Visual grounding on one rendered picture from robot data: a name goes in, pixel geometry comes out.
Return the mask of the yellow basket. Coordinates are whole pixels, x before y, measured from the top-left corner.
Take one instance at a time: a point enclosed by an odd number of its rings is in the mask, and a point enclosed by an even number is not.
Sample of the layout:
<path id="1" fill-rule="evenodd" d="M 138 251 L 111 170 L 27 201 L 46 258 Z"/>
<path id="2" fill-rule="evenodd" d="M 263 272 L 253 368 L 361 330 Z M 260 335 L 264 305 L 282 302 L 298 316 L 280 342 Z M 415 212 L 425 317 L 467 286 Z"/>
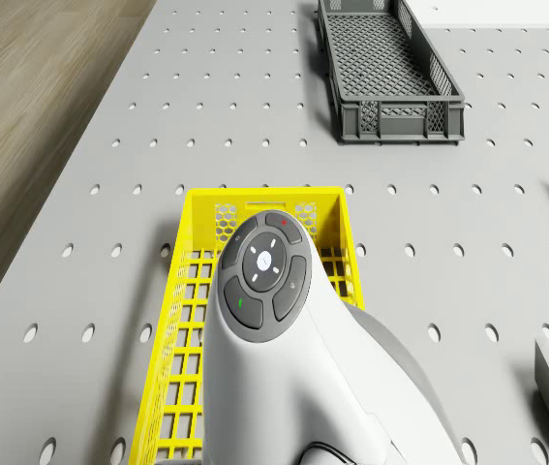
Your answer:
<path id="1" fill-rule="evenodd" d="M 340 187 L 192 189 L 187 193 L 141 398 L 129 465 L 202 455 L 202 342 L 212 273 L 235 229 L 278 209 L 314 240 L 328 280 L 364 306 L 346 194 Z"/>

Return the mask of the dark grey basket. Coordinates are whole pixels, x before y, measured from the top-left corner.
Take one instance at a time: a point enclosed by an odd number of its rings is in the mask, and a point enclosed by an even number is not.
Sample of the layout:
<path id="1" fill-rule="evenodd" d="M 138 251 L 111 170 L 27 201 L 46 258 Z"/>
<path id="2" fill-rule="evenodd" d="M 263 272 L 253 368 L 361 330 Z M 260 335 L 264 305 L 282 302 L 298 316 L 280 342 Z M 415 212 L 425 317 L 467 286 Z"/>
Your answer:
<path id="1" fill-rule="evenodd" d="M 344 141 L 464 137 L 465 97 L 406 0 L 320 0 Z"/>

